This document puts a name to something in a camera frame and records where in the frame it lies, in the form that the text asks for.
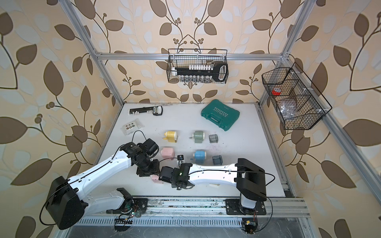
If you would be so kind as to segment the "yellow pencil sharpener back row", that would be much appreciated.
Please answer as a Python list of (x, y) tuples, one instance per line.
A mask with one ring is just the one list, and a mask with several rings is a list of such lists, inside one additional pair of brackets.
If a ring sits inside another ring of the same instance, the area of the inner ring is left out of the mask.
[(176, 131), (166, 131), (164, 133), (163, 139), (170, 142), (170, 143), (177, 143), (178, 133)]

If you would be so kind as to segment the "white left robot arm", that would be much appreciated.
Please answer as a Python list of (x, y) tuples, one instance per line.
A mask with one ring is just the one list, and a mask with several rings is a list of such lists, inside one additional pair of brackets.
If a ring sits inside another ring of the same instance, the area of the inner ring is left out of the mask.
[(91, 192), (115, 174), (132, 166), (137, 167), (140, 177), (159, 174), (159, 161), (155, 159), (158, 152), (159, 146), (151, 139), (144, 143), (121, 145), (110, 158), (85, 172), (53, 180), (43, 208), (60, 230), (72, 227), (86, 215), (106, 210), (128, 213), (133, 208), (133, 196), (125, 188), (117, 188), (115, 194), (93, 196)]

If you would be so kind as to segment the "pink pencil sharpener front row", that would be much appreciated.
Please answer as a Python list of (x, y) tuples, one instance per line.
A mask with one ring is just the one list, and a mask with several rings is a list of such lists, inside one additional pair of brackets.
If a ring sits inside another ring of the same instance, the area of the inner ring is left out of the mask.
[(157, 184), (164, 183), (162, 180), (160, 180), (160, 177), (158, 175), (151, 175), (150, 178), (154, 183), (157, 183)]

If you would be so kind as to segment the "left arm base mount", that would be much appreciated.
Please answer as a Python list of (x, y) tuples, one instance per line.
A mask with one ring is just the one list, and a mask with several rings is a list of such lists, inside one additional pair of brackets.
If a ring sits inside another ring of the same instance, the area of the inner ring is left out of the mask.
[(136, 217), (144, 214), (147, 210), (148, 198), (134, 198), (125, 188), (117, 188), (123, 196), (123, 203), (118, 209), (109, 209), (107, 214), (127, 214), (133, 213)]

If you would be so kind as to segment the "pink pencil sharpener row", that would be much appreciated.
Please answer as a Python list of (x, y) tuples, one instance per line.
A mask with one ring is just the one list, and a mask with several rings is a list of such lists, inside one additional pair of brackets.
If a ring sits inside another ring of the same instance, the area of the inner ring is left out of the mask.
[(164, 183), (162, 180), (160, 180), (160, 177), (158, 175), (151, 175), (150, 178), (154, 183), (157, 183), (157, 184)]
[(163, 160), (174, 160), (174, 159), (176, 159), (174, 148), (164, 147), (160, 153), (161, 153)]

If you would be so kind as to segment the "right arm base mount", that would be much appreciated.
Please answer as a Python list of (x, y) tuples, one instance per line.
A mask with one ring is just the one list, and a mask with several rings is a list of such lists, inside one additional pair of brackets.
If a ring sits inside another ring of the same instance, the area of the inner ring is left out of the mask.
[(267, 211), (263, 202), (245, 200), (241, 198), (225, 199), (227, 215), (266, 215)]

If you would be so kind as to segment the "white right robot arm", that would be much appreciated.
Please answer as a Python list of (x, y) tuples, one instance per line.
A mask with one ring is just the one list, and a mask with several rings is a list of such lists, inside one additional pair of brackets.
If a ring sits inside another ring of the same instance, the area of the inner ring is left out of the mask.
[(221, 166), (203, 166), (183, 163), (179, 168), (162, 167), (159, 180), (177, 190), (200, 184), (223, 184), (235, 187), (241, 195), (241, 206), (253, 209), (257, 202), (267, 201), (266, 172), (247, 159)]

